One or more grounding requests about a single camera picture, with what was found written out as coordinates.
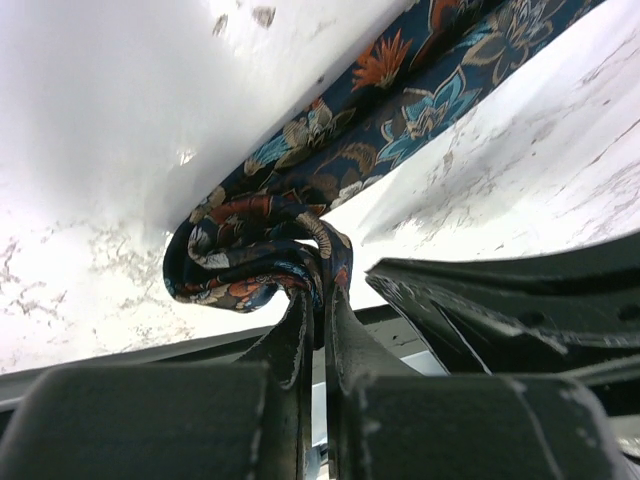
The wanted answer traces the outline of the navy floral necktie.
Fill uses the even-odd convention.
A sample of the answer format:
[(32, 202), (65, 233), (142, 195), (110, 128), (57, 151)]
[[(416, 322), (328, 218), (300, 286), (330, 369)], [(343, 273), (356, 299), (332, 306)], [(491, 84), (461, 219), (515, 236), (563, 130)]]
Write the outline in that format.
[(454, 125), (593, 8), (590, 1), (415, 1), (176, 229), (171, 297), (239, 313), (279, 291), (321, 310), (351, 280), (324, 220)]

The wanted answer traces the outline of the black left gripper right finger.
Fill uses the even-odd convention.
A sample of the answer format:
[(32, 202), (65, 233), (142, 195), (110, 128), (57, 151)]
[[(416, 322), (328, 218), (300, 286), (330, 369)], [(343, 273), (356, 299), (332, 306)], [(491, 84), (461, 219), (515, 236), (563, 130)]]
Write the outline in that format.
[(338, 479), (626, 479), (603, 407), (576, 381), (425, 376), (374, 340), (346, 294), (325, 320), (329, 469)]

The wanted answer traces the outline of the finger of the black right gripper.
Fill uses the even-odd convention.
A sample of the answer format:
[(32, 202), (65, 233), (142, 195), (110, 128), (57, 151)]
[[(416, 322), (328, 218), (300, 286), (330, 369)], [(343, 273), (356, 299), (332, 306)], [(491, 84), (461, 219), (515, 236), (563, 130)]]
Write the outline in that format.
[(595, 245), (519, 260), (386, 258), (367, 283), (449, 373), (566, 374), (639, 392), (639, 248)]

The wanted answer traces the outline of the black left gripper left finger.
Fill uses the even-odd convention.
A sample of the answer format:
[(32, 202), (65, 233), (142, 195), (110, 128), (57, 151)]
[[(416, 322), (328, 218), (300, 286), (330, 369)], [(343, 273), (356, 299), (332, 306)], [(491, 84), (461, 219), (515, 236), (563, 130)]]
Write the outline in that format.
[(228, 364), (57, 368), (1, 440), (5, 479), (301, 479), (311, 436), (313, 312)]

